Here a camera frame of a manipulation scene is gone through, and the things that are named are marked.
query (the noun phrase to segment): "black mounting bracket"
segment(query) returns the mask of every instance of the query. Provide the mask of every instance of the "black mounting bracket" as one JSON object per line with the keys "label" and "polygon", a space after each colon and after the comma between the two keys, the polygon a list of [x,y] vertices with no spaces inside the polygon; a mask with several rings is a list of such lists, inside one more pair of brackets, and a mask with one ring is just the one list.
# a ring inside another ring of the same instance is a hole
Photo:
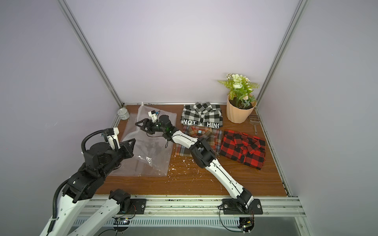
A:
{"label": "black mounting bracket", "polygon": [[[222,199],[223,214],[225,214],[225,215],[243,215],[243,213],[240,213],[237,210],[234,211],[234,210],[227,209],[225,202],[231,202],[233,205],[236,205],[238,203],[238,200],[237,199],[233,199],[233,198]],[[250,209],[252,208],[252,211],[253,211],[254,215],[262,215],[263,214],[261,202],[257,198],[253,199],[253,201],[249,205],[249,208]]]}
{"label": "black mounting bracket", "polygon": [[[135,214],[136,215],[143,215],[144,214],[144,209],[146,208],[146,201],[147,199],[145,198],[131,198],[131,206],[134,205],[135,206]],[[132,206],[130,212],[128,213],[128,215],[133,215],[134,214],[134,207]]]}

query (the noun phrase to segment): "wooden table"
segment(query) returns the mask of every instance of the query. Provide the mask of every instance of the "wooden table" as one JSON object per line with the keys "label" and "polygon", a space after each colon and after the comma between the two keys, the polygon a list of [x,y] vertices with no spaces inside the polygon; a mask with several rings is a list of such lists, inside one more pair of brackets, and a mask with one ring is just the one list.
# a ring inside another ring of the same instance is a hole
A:
{"label": "wooden table", "polygon": [[[139,105],[128,105],[130,113],[138,113]],[[151,105],[156,110],[177,113],[176,127],[183,128],[180,123],[183,105]],[[226,106],[222,105],[223,127],[235,131],[254,134],[254,129],[246,120],[242,124],[230,122],[226,116]],[[121,120],[118,138],[121,139],[127,120]],[[257,125],[257,136],[265,140],[261,126]],[[222,184],[206,169],[199,168],[191,157],[175,156],[173,149],[168,174],[166,177],[123,177],[108,176],[97,194],[109,194],[111,190],[123,189],[130,194],[162,194],[162,195],[228,195]],[[265,163],[261,170],[218,157],[219,162],[230,175],[254,196],[286,196],[281,178],[278,174],[269,147],[266,146]]]}

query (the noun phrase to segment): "red plaid shirt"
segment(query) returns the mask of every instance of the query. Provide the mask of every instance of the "red plaid shirt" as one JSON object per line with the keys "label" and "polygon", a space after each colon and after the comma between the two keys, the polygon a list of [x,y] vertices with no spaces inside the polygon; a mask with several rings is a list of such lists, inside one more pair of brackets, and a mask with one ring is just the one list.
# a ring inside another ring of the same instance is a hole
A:
{"label": "red plaid shirt", "polygon": [[261,170],[265,161],[265,141],[257,136],[225,130],[219,154]]}

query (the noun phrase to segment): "folded shirt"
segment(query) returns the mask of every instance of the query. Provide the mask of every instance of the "folded shirt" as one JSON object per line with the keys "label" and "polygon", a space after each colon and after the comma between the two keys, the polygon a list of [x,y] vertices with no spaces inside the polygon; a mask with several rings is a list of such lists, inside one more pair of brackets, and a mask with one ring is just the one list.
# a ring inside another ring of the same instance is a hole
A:
{"label": "folded shirt", "polygon": [[219,129],[223,126],[220,105],[212,105],[210,102],[184,105],[181,124]]}
{"label": "folded shirt", "polygon": [[[208,127],[184,125],[182,132],[193,138],[204,137],[210,147],[214,150],[215,154],[219,153],[222,142],[222,130],[212,129]],[[192,156],[190,150],[180,144],[176,144],[175,155],[187,157]]]}
{"label": "folded shirt", "polygon": [[219,154],[261,170],[265,161],[265,141],[243,132],[225,130]]}

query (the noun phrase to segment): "white wall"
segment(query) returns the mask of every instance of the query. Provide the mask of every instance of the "white wall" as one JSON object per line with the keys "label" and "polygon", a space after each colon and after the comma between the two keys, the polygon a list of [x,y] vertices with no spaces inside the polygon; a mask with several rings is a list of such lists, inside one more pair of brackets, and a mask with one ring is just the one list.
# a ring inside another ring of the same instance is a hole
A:
{"label": "white wall", "polygon": [[0,1],[0,73],[1,235],[35,236],[117,104],[54,0]]}
{"label": "white wall", "polygon": [[316,235],[377,235],[378,1],[309,2],[259,105]]}
{"label": "white wall", "polygon": [[123,102],[225,102],[227,73],[264,82],[298,0],[67,2]]}

